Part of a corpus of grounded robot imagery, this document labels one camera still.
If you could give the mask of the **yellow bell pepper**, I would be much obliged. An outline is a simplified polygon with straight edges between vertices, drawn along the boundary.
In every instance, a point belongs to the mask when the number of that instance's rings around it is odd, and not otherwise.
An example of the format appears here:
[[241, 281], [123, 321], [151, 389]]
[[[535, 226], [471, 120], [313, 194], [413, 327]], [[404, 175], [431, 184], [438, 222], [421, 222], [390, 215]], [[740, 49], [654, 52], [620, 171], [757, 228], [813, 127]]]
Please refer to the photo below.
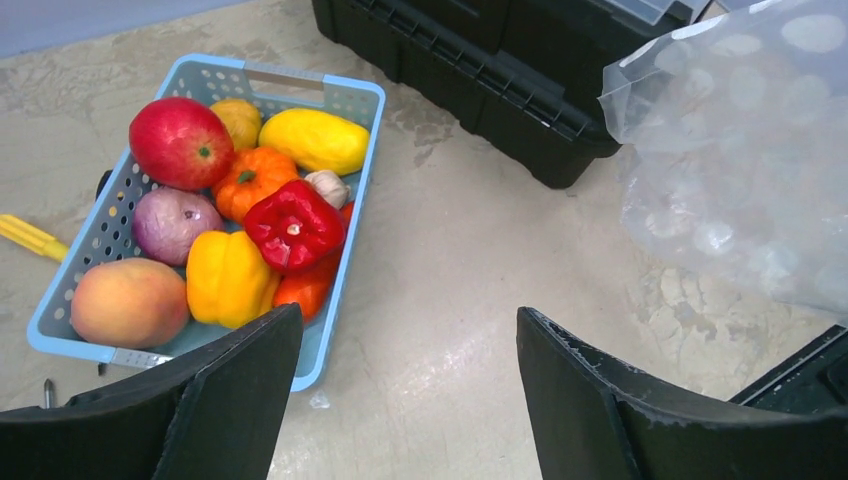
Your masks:
[[238, 329], [272, 309], [280, 275], [245, 232], [207, 231], [189, 251], [186, 282], [196, 321]]

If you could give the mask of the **red bell pepper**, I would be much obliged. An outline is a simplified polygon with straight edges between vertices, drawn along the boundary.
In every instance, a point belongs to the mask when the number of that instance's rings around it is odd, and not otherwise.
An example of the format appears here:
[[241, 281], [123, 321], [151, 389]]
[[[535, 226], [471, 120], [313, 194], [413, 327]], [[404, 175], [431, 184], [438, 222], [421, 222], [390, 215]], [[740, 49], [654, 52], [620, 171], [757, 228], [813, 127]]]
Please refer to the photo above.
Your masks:
[[303, 179], [289, 181], [256, 203], [243, 228], [265, 262], [281, 274], [311, 269], [340, 250], [347, 234], [340, 211]]

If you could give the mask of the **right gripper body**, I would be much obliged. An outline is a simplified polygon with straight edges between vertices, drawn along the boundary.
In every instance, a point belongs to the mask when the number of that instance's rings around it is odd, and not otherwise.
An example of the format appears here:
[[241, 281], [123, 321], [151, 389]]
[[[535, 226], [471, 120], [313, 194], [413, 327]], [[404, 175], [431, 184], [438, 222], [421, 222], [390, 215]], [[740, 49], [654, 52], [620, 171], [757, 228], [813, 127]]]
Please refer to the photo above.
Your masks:
[[847, 329], [834, 326], [734, 395], [734, 404], [792, 414], [847, 405]]

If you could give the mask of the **polka dot zip bag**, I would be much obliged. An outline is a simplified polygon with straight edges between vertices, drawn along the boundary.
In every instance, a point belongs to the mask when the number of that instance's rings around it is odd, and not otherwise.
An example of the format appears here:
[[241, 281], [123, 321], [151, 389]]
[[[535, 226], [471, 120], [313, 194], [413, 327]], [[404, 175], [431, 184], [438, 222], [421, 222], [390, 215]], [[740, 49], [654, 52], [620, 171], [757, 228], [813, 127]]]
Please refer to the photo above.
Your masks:
[[607, 65], [631, 151], [621, 221], [650, 254], [847, 320], [847, 5], [761, 1]]

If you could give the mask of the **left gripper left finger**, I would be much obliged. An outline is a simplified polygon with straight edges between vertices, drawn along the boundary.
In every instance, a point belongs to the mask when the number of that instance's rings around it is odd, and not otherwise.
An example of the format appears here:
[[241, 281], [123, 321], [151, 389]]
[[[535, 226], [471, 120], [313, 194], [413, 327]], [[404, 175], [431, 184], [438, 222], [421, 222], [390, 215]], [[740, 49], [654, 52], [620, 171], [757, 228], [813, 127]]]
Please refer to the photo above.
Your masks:
[[280, 306], [65, 404], [1, 415], [5, 479], [263, 479], [303, 325]]

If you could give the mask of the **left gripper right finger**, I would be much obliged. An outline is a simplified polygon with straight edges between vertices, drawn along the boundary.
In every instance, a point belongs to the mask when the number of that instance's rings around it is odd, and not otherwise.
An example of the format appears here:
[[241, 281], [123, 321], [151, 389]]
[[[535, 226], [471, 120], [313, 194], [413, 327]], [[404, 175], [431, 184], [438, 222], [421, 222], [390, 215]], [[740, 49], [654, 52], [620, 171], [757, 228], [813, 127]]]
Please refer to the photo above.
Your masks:
[[847, 410], [784, 413], [707, 397], [517, 312], [517, 354], [546, 479], [843, 479]]

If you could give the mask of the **red apple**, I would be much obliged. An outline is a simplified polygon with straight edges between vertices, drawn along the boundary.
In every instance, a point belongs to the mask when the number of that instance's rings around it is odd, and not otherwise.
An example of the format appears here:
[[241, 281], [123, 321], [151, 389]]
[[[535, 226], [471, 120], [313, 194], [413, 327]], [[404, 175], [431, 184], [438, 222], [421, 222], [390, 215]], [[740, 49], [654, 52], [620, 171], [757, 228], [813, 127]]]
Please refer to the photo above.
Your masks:
[[128, 143], [143, 173], [180, 190], [212, 187], [236, 159], [222, 121], [190, 98], [162, 98], [144, 106], [130, 122]]

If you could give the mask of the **peach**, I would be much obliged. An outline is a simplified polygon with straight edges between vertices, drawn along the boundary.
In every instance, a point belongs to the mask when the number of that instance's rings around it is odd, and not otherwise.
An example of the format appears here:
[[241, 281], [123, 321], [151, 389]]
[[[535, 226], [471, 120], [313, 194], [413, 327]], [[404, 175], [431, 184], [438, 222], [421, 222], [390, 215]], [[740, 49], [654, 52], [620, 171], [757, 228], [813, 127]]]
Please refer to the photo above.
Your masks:
[[171, 341], [190, 318], [186, 282], [169, 266], [127, 258], [93, 267], [71, 300], [70, 324], [89, 343], [150, 349]]

